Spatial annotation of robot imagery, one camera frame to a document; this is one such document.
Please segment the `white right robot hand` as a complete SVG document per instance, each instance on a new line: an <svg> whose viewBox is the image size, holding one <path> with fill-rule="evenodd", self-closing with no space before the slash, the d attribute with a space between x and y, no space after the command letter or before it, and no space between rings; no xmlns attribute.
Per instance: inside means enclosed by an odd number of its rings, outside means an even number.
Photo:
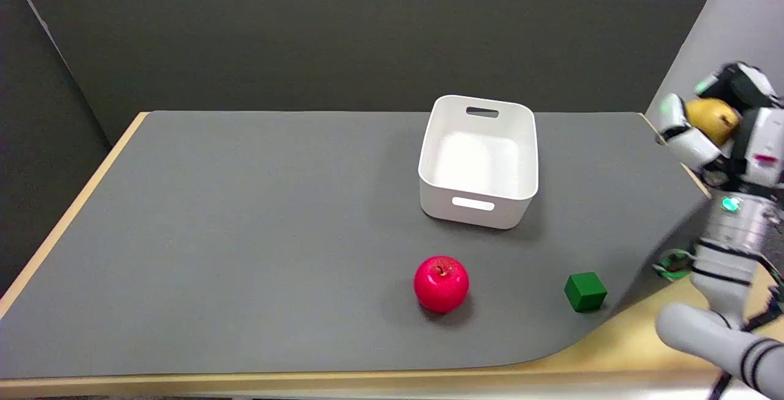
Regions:
<svg viewBox="0 0 784 400"><path fill-rule="evenodd" d="M758 67L725 63L694 98L669 93L645 117L708 187L766 197L782 188L782 100Z"/></svg>

